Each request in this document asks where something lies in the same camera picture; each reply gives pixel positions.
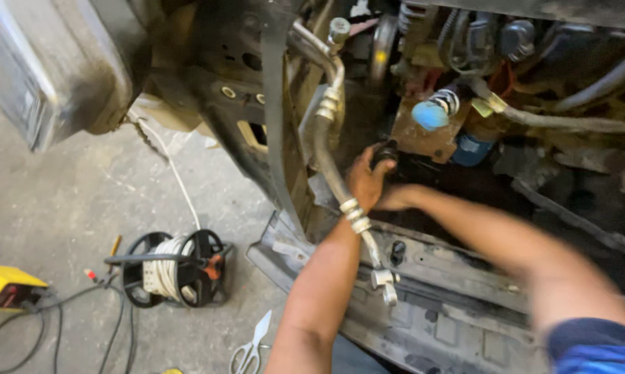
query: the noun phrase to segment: rubber hose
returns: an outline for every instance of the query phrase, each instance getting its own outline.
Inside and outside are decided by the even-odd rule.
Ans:
[[[503,116],[517,123],[533,127],[568,128],[582,131],[625,134],[625,121],[607,118],[574,118],[562,116],[541,116],[507,106]]]
[[[342,180],[342,176],[338,171],[335,160],[331,156],[331,149],[328,146],[328,130],[331,127],[331,120],[324,116],[315,116],[315,158],[319,170],[324,175],[326,183],[331,188],[333,195],[338,199],[338,202],[342,205],[348,200],[352,200],[354,197],[349,188]]]
[[[615,90],[619,89],[625,84],[625,59],[617,65],[615,69],[607,73],[606,76],[601,78],[586,89],[577,92],[567,98],[562,99],[560,102],[550,108],[552,112],[566,112],[583,106],[592,100],[596,100],[607,95],[610,95]]]
[[[455,8],[449,14],[449,17],[444,22],[444,26],[440,31],[440,37],[437,39],[437,50],[440,52],[440,60],[445,66],[449,65],[449,53],[447,50],[447,44],[449,41],[449,36],[451,35],[451,29],[453,28],[453,23],[455,18],[458,17],[458,12],[460,9]]]

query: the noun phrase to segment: yellow battery charger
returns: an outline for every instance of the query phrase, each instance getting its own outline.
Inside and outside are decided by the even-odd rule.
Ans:
[[[0,310],[23,310],[24,303],[36,304],[48,284],[18,268],[0,265]]]

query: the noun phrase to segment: bolt hole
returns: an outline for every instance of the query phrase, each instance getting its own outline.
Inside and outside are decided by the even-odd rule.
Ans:
[[[248,66],[252,70],[262,71],[262,59],[260,59],[258,56],[246,52],[241,55],[241,60],[243,60],[245,66]]]

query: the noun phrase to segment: sleeve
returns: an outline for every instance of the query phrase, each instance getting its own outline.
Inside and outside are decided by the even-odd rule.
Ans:
[[[562,322],[548,338],[557,374],[625,373],[625,326],[598,318]]]

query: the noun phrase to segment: concrete floor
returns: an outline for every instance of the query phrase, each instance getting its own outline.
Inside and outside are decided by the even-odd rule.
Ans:
[[[205,149],[196,132],[155,125],[169,144],[201,225],[237,245],[231,299],[222,308],[184,310],[159,305],[138,313],[134,373],[224,373],[236,347],[273,309],[271,344],[286,294],[244,258],[273,211],[223,149]],[[49,284],[60,297],[92,283],[84,268],[106,269],[102,259],[121,234],[119,252],[141,234],[194,230],[172,171],[137,137],[132,126],[112,134],[79,133],[42,154],[28,152],[0,115],[0,264],[16,266]],[[97,292],[65,307],[59,373],[96,373],[117,318],[118,297]],[[8,317],[0,312],[0,322]],[[18,362],[35,341],[38,322],[17,323],[0,335],[0,369]],[[106,373],[122,373],[128,325],[117,337]],[[17,373],[51,373],[54,328],[39,353]],[[261,349],[263,362],[268,349]]]

